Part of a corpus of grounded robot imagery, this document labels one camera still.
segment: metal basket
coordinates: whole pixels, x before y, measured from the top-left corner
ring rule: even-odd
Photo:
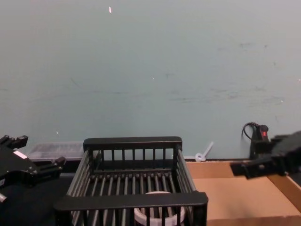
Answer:
[[[170,193],[145,194],[152,191]],[[173,215],[178,226],[205,226],[207,203],[196,191],[180,137],[90,138],[67,195],[54,208],[57,226],[140,225],[135,208],[148,226],[151,218],[164,226]]]

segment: cardboard surface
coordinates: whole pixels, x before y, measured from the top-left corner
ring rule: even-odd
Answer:
[[[301,225],[300,210],[290,198],[300,195],[301,199],[301,189],[290,179],[234,177],[230,162],[225,161],[189,162],[187,166],[196,189],[209,198],[208,226]]]
[[[268,178],[205,178],[194,183],[209,197],[208,220],[301,216]]]

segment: wall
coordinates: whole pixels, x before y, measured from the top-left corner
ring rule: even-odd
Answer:
[[[300,129],[297,0],[2,0],[1,135],[181,136],[248,156],[248,121]]]

